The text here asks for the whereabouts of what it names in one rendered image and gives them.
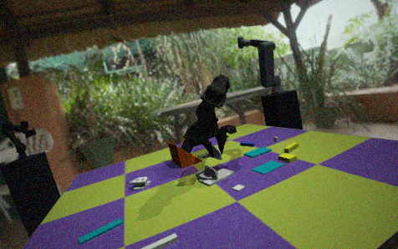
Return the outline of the teal flat bar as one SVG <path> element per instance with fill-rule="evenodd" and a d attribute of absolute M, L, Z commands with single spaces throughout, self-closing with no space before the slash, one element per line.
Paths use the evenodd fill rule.
<path fill-rule="evenodd" d="M 111 230 L 112 228 L 116 228 L 120 224 L 124 224 L 124 222 L 119 218 L 116 221 L 112 221 L 108 225 L 104 225 L 101 228 L 98 228 L 97 230 L 88 233 L 87 235 L 79 237 L 79 244 L 84 244 L 87 241 L 90 241 L 91 239 L 96 238 L 97 236 L 100 236 L 101 234 Z"/>

